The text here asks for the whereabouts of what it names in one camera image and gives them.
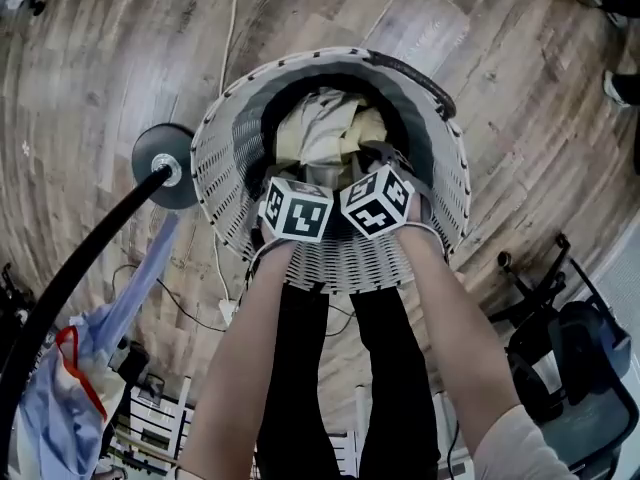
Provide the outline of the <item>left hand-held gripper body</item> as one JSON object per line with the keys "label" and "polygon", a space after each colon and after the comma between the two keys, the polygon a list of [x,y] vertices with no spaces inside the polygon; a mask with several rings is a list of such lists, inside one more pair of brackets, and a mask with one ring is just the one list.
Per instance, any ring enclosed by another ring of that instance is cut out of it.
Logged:
{"label": "left hand-held gripper body", "polygon": [[277,239],[320,243],[333,204],[328,188],[274,176],[258,215]]}

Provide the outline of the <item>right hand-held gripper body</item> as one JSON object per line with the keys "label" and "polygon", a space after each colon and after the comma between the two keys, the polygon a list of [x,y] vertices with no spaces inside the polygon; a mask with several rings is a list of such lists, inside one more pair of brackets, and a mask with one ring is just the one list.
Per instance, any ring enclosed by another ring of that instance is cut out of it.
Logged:
{"label": "right hand-held gripper body", "polygon": [[340,192],[341,213],[371,240],[407,222],[414,192],[409,181],[403,181],[390,165],[384,165]]}

